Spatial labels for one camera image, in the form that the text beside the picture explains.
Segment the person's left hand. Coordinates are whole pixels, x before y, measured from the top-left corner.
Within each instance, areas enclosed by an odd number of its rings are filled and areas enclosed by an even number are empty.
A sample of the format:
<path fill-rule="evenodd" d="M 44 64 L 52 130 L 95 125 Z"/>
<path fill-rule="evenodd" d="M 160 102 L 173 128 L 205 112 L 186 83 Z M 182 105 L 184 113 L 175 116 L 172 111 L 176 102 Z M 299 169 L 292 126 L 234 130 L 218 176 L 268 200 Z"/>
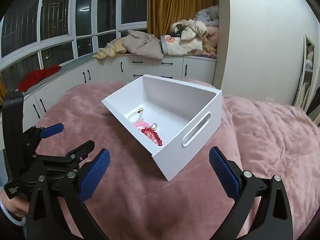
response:
<path fill-rule="evenodd" d="M 29 202 L 22 197 L 16 196 L 9 199 L 6 192 L 1 190 L 1 200 L 9 213 L 16 217 L 23 217 L 29 211 Z"/>

